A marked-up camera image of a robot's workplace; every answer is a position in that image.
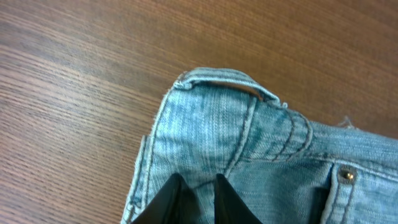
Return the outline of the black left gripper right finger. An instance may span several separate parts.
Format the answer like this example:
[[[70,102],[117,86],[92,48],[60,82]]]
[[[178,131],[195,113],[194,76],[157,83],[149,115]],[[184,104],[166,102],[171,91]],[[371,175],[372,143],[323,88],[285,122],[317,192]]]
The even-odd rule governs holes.
[[[223,174],[217,174],[214,184],[216,224],[262,224],[239,197]]]

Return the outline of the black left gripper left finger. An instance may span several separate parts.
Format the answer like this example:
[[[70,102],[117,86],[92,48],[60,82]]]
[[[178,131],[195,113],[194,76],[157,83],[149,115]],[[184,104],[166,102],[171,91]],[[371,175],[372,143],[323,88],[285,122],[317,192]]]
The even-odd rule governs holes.
[[[172,174],[132,224],[195,223],[199,217],[197,198],[184,178]]]

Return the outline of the light blue denim shorts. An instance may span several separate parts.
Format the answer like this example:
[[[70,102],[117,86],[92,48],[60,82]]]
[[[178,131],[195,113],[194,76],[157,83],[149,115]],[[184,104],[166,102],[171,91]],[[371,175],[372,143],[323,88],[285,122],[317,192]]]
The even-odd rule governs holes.
[[[217,174],[263,223],[397,222],[395,139],[310,121],[237,70],[196,68],[174,82],[142,138],[121,221],[174,173],[195,223],[215,220]]]

